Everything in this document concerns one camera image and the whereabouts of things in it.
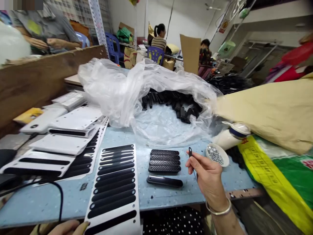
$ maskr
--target black polka dot cloth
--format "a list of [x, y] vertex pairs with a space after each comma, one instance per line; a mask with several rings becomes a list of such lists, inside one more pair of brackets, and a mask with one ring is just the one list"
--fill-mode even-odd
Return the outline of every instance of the black polka dot cloth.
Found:
[[200, 212], [191, 207], [175, 207], [146, 214], [144, 235], [204, 234]]

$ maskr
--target man's hands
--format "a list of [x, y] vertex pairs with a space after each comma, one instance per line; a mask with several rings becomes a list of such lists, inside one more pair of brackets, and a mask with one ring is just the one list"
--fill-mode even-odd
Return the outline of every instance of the man's hands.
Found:
[[54, 49], [63, 49], [67, 47], [68, 42], [62, 39], [47, 39], [47, 43]]
[[77, 220], [69, 220], [56, 226], [48, 235], [83, 235], [89, 222], [79, 224]]
[[216, 212], [225, 211], [229, 203], [221, 180], [222, 166], [209, 158], [192, 152], [186, 167], [188, 167], [190, 175], [193, 169], [197, 172], [199, 188], [210, 207]]
[[24, 38], [26, 39], [26, 41], [31, 44], [32, 46], [41, 49], [41, 50], [47, 50], [49, 48], [49, 46], [42, 40], [36, 39], [36, 38], [31, 38], [28, 36], [24, 36]]

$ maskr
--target bracelet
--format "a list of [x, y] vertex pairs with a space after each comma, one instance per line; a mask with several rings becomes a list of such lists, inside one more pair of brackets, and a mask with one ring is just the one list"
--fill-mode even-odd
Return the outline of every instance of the bracelet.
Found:
[[225, 214], [228, 214], [228, 213], [230, 212], [230, 210], [231, 210], [231, 201], [230, 201], [229, 198], [228, 198], [227, 200], [228, 200], [228, 202], [229, 202], [229, 206], [228, 206], [228, 208], [227, 208], [225, 211], [223, 211], [223, 212], [215, 212], [215, 211], [210, 210], [207, 201], [205, 202], [205, 206], [206, 206], [206, 208], [208, 209], [208, 211], [211, 212], [211, 214], [213, 214], [213, 215], [225, 215]]

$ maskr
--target sign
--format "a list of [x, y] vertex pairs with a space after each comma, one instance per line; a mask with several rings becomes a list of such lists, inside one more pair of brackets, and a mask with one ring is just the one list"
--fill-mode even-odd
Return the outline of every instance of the sign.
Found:
[[221, 27], [218, 30], [220, 33], [224, 33], [225, 32], [225, 30], [226, 30], [226, 28], [228, 26], [228, 22], [229, 22], [228, 20], [224, 20], [224, 22], [222, 23]]

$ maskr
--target woman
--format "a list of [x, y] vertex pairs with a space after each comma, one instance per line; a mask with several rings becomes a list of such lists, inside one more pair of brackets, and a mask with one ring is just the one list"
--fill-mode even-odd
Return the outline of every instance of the woman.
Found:
[[[186, 163], [186, 167], [190, 175], [193, 174], [194, 170], [197, 172], [197, 182], [208, 204], [207, 208], [212, 211], [217, 235], [245, 235], [231, 208], [230, 201], [226, 198], [221, 180], [221, 165], [193, 152]], [[144, 235], [204, 235], [200, 213], [190, 207], [158, 210], [155, 214], [149, 212], [143, 217], [146, 218], [143, 221]], [[71, 220], [58, 225], [49, 235], [66, 235], [74, 230], [73, 235], [82, 235], [87, 226], [88, 222], [79, 226], [78, 221]]]
[[212, 52], [210, 51], [209, 46], [210, 41], [208, 39], [204, 39], [201, 42], [199, 65], [211, 65]]
[[82, 47], [75, 31], [60, 10], [43, 3], [43, 10], [9, 11], [13, 26], [31, 44], [33, 54], [74, 50]]
[[154, 38], [152, 39], [151, 46], [158, 47], [165, 51], [166, 40], [164, 39], [166, 34], [165, 25], [159, 24], [154, 27]]

